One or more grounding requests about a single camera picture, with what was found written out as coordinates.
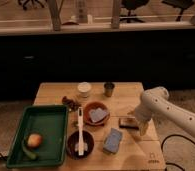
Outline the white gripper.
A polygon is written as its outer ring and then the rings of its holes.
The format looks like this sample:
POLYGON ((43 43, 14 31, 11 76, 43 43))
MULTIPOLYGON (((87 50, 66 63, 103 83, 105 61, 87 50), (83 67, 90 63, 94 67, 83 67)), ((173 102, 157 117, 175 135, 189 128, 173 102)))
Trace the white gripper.
POLYGON ((134 110, 129 112, 130 116, 134 116, 139 123, 140 135, 144 136, 149 127, 149 121, 152 118, 152 112, 143 104, 139 104, 134 110))

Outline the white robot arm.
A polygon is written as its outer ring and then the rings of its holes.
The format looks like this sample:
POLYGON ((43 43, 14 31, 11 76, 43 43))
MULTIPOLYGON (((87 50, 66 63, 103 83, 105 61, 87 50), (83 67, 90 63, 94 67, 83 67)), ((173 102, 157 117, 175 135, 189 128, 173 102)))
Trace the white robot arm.
POLYGON ((164 87, 155 87, 140 94, 140 103, 129 112, 138 124, 140 134, 148 129, 148 122, 154 113, 166 116, 185 132, 195 138, 195 113, 168 101, 169 92, 164 87))

